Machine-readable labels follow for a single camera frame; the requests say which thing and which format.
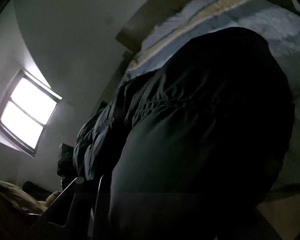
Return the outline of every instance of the window pane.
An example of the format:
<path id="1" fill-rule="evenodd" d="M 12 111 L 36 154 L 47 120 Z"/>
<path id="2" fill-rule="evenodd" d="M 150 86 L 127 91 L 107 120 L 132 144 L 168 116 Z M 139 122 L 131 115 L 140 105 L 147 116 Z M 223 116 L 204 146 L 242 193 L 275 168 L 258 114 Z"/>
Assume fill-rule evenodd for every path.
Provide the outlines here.
<path id="1" fill-rule="evenodd" d="M 47 124 L 57 104 L 25 78 L 21 79 L 11 98 L 23 110 L 43 124 Z"/>
<path id="2" fill-rule="evenodd" d="M 1 122 L 27 145 L 35 149 L 43 127 L 9 101 L 1 116 Z"/>

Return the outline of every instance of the wooden bed frame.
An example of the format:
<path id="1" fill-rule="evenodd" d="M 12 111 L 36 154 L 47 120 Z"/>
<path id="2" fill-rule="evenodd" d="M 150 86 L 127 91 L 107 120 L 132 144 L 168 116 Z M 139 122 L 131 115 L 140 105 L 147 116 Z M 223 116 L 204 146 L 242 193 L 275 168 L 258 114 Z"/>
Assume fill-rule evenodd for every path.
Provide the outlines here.
<path id="1" fill-rule="evenodd" d="M 116 40 L 134 53 L 156 24 L 165 21 L 192 0 L 148 0 L 130 18 L 116 36 Z"/>

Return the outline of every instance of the window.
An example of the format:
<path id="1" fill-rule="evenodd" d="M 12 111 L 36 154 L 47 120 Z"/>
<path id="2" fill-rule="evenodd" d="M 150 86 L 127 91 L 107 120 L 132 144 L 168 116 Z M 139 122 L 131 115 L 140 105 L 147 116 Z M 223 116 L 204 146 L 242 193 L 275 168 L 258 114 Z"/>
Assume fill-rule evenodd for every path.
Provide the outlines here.
<path id="1" fill-rule="evenodd" d="M 0 107 L 0 130 L 22 151 L 34 156 L 38 141 L 61 97 L 20 71 Z"/>

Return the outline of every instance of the dark pants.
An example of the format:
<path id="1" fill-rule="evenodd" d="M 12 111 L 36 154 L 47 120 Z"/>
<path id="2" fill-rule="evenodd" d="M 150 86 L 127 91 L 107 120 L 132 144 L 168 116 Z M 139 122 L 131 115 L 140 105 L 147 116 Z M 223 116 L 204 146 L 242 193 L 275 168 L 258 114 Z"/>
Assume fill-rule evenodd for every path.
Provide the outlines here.
<path id="1" fill-rule="evenodd" d="M 116 239 L 214 239 L 262 201 L 294 122 L 285 74 L 243 28 L 192 39 L 133 97 L 113 171 Z"/>

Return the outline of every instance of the metal frame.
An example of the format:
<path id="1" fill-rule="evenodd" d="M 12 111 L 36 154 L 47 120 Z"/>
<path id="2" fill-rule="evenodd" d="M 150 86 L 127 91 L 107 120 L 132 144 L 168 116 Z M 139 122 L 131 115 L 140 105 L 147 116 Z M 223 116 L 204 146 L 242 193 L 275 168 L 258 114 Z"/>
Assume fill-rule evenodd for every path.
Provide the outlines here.
<path id="1" fill-rule="evenodd" d="M 31 157 L 34 157 L 37 149 L 38 149 L 38 144 L 39 141 L 41 139 L 41 136 L 47 126 L 47 124 L 50 121 L 51 116 L 53 115 L 54 111 L 56 108 L 54 108 L 54 110 L 52 111 L 52 114 L 47 122 L 47 124 L 42 124 L 41 122 L 39 122 L 38 120 L 36 120 L 35 118 L 33 118 L 29 113 L 27 113 L 24 109 L 22 109 L 16 102 L 14 102 L 11 98 L 11 95 L 13 93 L 13 91 L 15 90 L 15 88 L 17 87 L 17 85 L 19 84 L 20 80 L 22 78 L 25 78 L 26 80 L 28 80 L 29 82 L 31 82 L 31 84 L 33 84 L 35 87 L 37 87 L 40 91 L 42 91 L 43 93 L 45 93 L 48 97 L 50 97 L 52 100 L 54 100 L 57 104 L 59 103 L 59 101 L 61 100 L 61 98 L 56 97 L 54 94 L 52 94 L 51 90 L 44 84 L 42 84 L 40 81 L 38 81 L 34 76 L 32 76 L 30 73 L 28 73 L 27 71 L 20 69 L 19 72 L 17 73 L 17 75 L 13 78 L 11 84 L 8 86 L 5 95 L 3 97 L 2 103 L 0 105 L 0 131 L 4 134 L 4 136 L 11 141 L 17 148 L 19 148 L 21 151 L 29 154 Z M 37 145 L 35 147 L 35 149 L 33 149 L 31 146 L 29 146 L 28 144 L 26 144 L 23 140 L 21 140 L 20 138 L 18 138 L 13 132 L 11 132 L 2 122 L 1 122 L 1 116 L 3 114 L 3 111 L 7 105 L 7 103 L 11 101 L 12 103 L 14 103 L 24 114 L 26 114 L 28 117 L 30 117 L 32 120 L 34 120 L 36 123 L 38 123 L 40 126 L 43 127 L 42 132 L 39 136 Z"/>

